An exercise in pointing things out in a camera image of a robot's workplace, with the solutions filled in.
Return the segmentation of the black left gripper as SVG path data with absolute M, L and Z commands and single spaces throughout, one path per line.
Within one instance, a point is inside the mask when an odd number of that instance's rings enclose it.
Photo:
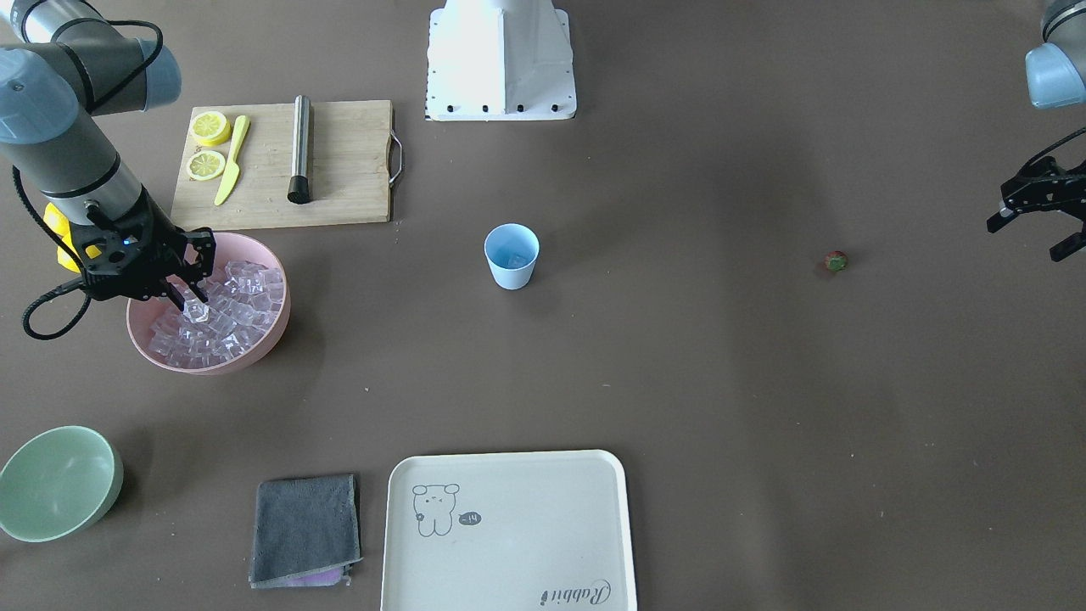
M 996 233 L 1014 221 L 1019 214 L 1040 211 L 1059 211 L 1085 221 L 1085 163 L 1062 169 L 1055 156 L 1043 156 L 1023 166 L 1001 189 L 1002 208 L 986 221 L 989 233 Z M 1085 249 L 1086 225 L 1049 249 L 1052 262 L 1065 260 Z

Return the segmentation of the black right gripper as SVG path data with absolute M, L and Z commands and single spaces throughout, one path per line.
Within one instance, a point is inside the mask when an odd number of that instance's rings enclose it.
M 206 305 L 207 294 L 200 282 L 214 273 L 216 241 L 212 229 L 180 231 L 143 191 L 127 214 L 127 236 L 135 239 L 127 256 L 129 298 L 168 298 L 177 310 L 185 311 L 191 290 Z M 188 246 L 195 258 L 184 263 Z

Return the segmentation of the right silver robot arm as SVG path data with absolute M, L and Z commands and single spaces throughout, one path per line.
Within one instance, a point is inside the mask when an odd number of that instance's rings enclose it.
M 203 300 L 213 232 L 171 221 L 96 123 L 177 100 L 182 78 L 162 35 L 127 37 L 87 1 L 4 1 L 3 23 L 17 37 L 3 46 L 3 156 L 65 217 L 58 239 L 81 275 L 74 289 L 182 308 L 184 281 Z

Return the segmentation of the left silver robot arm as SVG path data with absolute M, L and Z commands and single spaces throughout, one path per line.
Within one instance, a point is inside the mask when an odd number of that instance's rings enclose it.
M 1027 89 L 1035 109 L 1062 109 L 1085 102 L 1085 3 L 1048 1 L 1041 18 L 1043 43 L 1027 52 Z M 1083 136 L 1083 128 L 1032 155 L 1000 187 L 1000 208 L 986 221 L 999 232 L 1016 217 L 1058 212 L 1085 221 L 1085 163 L 1063 169 L 1059 147 Z

